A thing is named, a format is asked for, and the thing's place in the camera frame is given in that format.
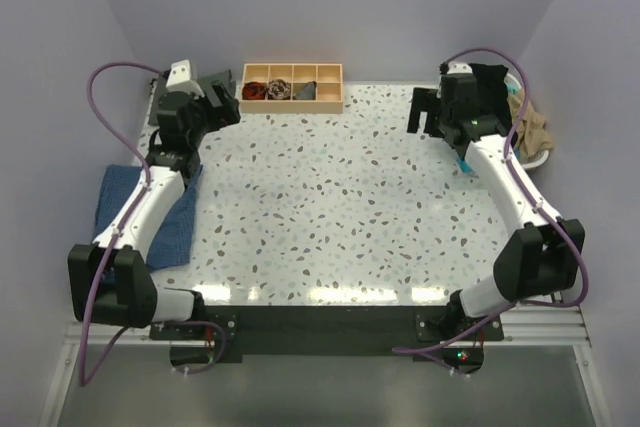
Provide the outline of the black t-shirt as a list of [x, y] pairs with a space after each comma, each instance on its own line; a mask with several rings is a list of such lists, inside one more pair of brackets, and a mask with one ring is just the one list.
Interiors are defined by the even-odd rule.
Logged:
[[481, 113], [493, 115], [508, 132], [512, 127], [508, 90], [505, 84], [508, 68], [502, 64], [470, 63], [469, 66], [476, 78]]

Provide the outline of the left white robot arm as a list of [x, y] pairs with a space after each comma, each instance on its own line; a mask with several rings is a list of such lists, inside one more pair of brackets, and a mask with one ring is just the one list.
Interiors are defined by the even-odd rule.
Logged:
[[84, 325], [171, 322], [183, 338], [196, 339], [207, 327], [201, 295], [157, 289], [147, 257], [167, 214], [197, 183], [203, 138], [238, 123], [239, 103], [226, 81], [200, 83], [187, 60], [174, 63], [164, 78], [156, 88], [159, 138], [141, 159], [135, 187], [103, 231], [68, 255], [72, 306]]

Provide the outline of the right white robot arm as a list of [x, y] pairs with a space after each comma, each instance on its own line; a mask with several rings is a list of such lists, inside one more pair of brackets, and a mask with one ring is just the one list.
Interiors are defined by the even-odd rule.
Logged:
[[504, 80], [488, 86], [474, 73], [444, 74], [436, 89], [413, 91], [407, 130], [443, 139], [484, 180], [509, 239], [484, 280], [451, 294], [431, 327], [469, 339], [481, 320], [539, 296], [574, 286], [585, 231], [565, 220], [544, 197], [514, 155], [498, 112], [509, 107]]

